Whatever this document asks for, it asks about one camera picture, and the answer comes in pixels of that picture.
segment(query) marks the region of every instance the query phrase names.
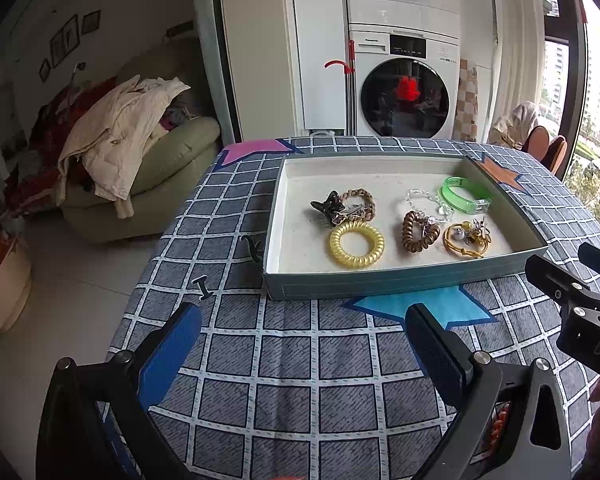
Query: wall picture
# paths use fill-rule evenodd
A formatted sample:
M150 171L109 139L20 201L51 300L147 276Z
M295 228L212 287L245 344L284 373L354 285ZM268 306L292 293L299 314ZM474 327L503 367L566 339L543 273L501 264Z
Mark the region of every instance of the wall picture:
M64 24L62 28L62 39L64 41L64 56L68 56L80 45L80 33L78 32L78 15L74 14L72 18Z
M51 38L49 45L51 47L51 66L55 68L66 57L64 39L62 38L62 29L58 30L55 36Z
M45 57L42 65L40 65L40 70L38 70L38 75L42 82L45 82L46 78L49 77L49 72L51 72L51 65L49 65L49 60Z
M82 17L82 34L89 34L100 28L100 11L95 10Z

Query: round glass door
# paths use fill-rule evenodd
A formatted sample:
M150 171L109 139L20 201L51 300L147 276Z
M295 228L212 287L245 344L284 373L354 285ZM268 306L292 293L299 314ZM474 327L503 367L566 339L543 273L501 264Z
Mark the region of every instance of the round glass door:
M368 75L360 106L378 135L429 139L445 124L449 94L427 65L401 57L382 63Z

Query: green bracelet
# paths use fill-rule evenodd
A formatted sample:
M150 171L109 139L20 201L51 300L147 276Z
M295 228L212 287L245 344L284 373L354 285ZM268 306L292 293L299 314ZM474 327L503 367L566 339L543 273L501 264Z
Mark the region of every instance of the green bracelet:
M467 200L451 191L452 187L462 187L471 193L475 200ZM454 209L467 213L469 215L477 215L486 213L491 205L491 195L489 192L478 184L474 184L468 178L460 176L450 176L445 180L440 188L440 196Z

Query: gray plaid tablecloth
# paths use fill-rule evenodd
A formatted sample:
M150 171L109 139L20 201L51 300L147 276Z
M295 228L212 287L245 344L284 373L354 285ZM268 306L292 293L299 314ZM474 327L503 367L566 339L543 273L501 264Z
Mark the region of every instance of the gray plaid tablecloth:
M600 292L600 276L577 259L585 240L600 248L600 225L525 153L389 137L288 142L304 153L488 155L522 174L528 194L502 187L546 237L547 257ZM400 324L341 307L346 300L271 301L262 266L250 257L244 235L264 245L284 156L251 153L207 170L158 242L109 351L135 349L180 301L200 306L202 334L150 414L183 462L203 477L408 478L452 423L454 410L424 377ZM596 375L557 349L557 305L522 274L466 290L497 320L454 328L469 348L516 364L542 356L555 367L575 468L595 410L587 398ZM486 449L477 449L478 459Z

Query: blue gripper pad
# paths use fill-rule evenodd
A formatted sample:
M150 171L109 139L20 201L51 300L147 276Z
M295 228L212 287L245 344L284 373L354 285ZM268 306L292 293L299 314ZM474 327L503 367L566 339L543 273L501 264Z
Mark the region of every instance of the blue gripper pad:
M138 400L145 410L162 402L200 335L200 309L193 304L182 303L171 317L177 316L181 308L186 311L177 317L175 323L171 324L171 319L165 323L161 329L165 333L138 374Z
M445 331L421 303L407 309L404 321L409 343L440 397L458 408L473 375L469 349L458 334Z

